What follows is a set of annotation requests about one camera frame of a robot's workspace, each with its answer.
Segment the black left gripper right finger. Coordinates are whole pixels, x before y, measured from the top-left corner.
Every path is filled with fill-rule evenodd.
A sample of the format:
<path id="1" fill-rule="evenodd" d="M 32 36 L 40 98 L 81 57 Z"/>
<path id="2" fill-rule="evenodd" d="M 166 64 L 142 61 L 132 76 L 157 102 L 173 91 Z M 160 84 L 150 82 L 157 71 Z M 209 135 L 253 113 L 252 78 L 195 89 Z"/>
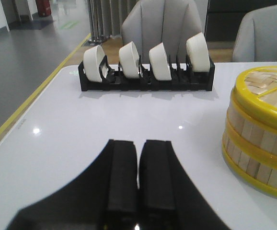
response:
<path id="1" fill-rule="evenodd" d="M 227 230 L 193 184 L 171 142 L 147 140 L 139 162 L 142 230 Z"/>

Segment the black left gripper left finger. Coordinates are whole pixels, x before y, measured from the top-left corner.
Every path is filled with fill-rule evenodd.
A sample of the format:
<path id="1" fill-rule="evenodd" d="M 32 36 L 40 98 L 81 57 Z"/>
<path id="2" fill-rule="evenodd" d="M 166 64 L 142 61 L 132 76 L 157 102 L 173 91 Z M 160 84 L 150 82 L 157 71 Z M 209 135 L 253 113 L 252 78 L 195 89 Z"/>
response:
<path id="1" fill-rule="evenodd" d="M 137 217 L 137 154 L 131 141 L 109 140 L 79 176 L 21 209 L 9 230 L 132 230 Z"/>

